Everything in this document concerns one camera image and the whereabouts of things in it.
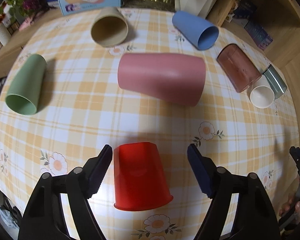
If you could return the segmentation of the person's right hand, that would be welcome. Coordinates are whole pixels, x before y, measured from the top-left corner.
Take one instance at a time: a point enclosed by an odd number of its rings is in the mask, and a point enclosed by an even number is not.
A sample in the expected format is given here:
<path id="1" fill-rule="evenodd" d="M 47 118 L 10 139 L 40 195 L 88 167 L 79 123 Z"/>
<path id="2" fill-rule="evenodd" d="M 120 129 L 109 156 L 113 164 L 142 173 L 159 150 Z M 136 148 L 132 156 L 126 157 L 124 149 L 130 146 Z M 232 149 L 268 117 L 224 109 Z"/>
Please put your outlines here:
<path id="1" fill-rule="evenodd" d="M 291 207 L 295 206 L 295 219 L 294 223 L 299 224 L 300 223 L 300 201 L 296 201 L 297 192 L 291 192 L 288 194 L 288 199 L 285 203 L 282 204 L 281 209 L 279 210 L 279 216 L 282 217 L 285 213 L 287 213 Z"/>

